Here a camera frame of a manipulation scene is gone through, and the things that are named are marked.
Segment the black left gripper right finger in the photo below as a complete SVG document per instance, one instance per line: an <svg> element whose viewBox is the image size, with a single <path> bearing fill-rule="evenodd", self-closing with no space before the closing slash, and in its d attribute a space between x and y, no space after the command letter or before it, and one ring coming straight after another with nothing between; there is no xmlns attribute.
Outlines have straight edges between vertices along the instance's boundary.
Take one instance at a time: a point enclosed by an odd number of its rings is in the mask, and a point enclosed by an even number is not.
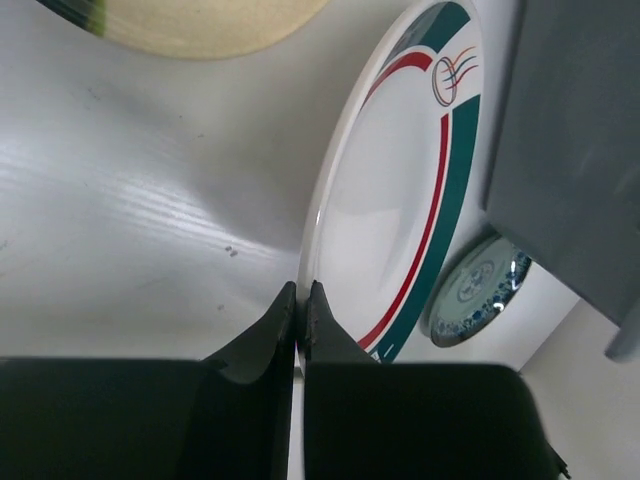
<svg viewBox="0 0 640 480"><path fill-rule="evenodd" d="M379 363L335 320L320 283L304 315L306 478L569 477L518 372L482 363Z"/></svg>

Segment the white plate green red rim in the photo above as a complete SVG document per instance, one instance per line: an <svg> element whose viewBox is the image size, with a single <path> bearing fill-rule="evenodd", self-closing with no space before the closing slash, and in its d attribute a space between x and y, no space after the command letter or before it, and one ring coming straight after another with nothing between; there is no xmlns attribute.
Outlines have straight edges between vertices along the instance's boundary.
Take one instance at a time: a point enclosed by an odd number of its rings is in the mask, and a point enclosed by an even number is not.
<svg viewBox="0 0 640 480"><path fill-rule="evenodd" d="M469 1L393 23L336 125L305 222L298 297L314 283L356 344L394 361L444 266L471 176L484 90Z"/></svg>

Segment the teal blue floral bowl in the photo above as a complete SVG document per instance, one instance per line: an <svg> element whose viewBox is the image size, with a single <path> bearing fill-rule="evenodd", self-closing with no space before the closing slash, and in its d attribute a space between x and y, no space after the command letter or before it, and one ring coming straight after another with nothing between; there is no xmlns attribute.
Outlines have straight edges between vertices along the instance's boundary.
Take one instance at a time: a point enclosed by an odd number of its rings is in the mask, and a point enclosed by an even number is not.
<svg viewBox="0 0 640 480"><path fill-rule="evenodd" d="M434 298L428 315L431 341L451 348L478 334L504 311L531 265L524 251L500 235L470 250Z"/></svg>

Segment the grey plastic bin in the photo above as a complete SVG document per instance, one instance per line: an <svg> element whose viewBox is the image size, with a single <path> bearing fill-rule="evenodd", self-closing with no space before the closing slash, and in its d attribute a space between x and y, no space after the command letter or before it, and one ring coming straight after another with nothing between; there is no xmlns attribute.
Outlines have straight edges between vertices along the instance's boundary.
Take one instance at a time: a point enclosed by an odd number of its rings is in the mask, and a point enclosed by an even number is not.
<svg viewBox="0 0 640 480"><path fill-rule="evenodd" d="M639 356L639 5L524 4L490 223L617 326Z"/></svg>

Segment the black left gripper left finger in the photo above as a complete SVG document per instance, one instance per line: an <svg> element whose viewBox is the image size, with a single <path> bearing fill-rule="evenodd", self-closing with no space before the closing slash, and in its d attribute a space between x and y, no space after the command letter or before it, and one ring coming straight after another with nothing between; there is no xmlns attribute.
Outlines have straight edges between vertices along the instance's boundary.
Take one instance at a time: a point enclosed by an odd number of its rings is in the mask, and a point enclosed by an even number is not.
<svg viewBox="0 0 640 480"><path fill-rule="evenodd" d="M283 479L293 283L202 360L5 358L5 479Z"/></svg>

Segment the beige plate dark leaf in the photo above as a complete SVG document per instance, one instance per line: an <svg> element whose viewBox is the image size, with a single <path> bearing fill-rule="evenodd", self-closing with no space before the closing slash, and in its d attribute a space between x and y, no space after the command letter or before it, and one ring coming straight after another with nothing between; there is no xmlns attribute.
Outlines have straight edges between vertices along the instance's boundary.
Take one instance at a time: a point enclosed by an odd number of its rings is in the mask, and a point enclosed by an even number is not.
<svg viewBox="0 0 640 480"><path fill-rule="evenodd" d="M251 54L287 38L325 0L59 0L42 6L79 27L133 50L185 60Z"/></svg>

